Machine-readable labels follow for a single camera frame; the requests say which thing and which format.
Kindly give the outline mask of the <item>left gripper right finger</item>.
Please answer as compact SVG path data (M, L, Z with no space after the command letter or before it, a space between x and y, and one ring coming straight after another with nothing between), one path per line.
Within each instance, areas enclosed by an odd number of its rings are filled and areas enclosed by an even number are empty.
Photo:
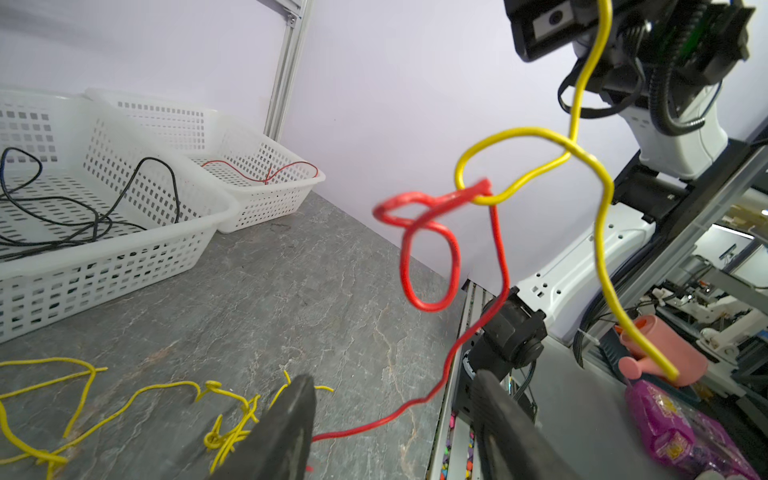
M481 370L476 373L470 399L481 472L485 479L567 480L578 477L492 372Z

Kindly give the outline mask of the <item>purple snack packet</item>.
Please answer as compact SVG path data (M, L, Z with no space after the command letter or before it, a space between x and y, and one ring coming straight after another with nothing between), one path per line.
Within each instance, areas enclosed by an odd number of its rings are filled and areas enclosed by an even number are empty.
M716 420L640 380L625 400L647 453L658 463L697 477L714 471L725 478L759 475Z

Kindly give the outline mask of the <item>white plastic basket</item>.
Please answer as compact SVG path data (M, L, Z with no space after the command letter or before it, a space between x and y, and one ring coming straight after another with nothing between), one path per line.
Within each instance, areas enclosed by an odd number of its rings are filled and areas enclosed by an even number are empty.
M86 95L131 118L237 200L238 212L219 227L222 233L296 212L326 179L314 164L221 111L105 89L89 88Z
M236 201L83 96L1 92L1 338L191 269Z

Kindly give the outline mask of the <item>right white plastic basket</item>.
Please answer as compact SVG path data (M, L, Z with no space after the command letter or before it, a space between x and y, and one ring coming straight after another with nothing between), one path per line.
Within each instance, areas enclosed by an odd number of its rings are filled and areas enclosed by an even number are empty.
M296 212L326 179L314 164L221 111L105 89L89 88L86 95L131 118L237 200L238 212L219 227L222 233Z

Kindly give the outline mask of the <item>middle white plastic basket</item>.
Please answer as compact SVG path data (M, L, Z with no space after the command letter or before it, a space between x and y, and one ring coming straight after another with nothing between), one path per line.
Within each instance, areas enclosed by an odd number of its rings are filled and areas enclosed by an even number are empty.
M1 338L191 269L236 201L83 96L1 92Z

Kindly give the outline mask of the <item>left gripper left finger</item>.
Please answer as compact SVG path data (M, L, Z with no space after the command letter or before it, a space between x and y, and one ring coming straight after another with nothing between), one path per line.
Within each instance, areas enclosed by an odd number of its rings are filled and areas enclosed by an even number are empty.
M282 392L263 418L247 431L258 401L245 406L245 416L223 434L223 419L217 418L206 435L206 448L216 456L211 479L302 479L311 448L317 398L310 375L299 375Z

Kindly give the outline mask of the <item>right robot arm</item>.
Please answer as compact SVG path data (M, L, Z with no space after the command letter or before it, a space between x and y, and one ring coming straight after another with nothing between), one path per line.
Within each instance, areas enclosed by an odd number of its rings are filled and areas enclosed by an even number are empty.
M509 1L515 49L526 62L565 46L576 61L561 82L573 121L618 116L638 153L615 180L603 238L617 290L662 253L745 157L720 126L726 76L749 56L755 8L740 1L615 1L602 27L595 1ZM587 234L544 270L488 304L466 353L474 370L531 365L546 336L581 343L608 306Z

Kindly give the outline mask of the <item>front aluminium rail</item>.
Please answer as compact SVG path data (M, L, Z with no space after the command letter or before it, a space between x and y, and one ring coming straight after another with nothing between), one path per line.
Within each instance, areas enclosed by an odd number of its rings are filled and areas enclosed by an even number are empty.
M485 304L494 300L493 294L470 280L466 281L463 291L466 296L459 324L459 337L479 320ZM460 375L463 372L462 357L469 346L470 342L467 341L453 359L451 375L442 397L439 421L426 472L427 479L482 479L473 427L455 408L460 390Z

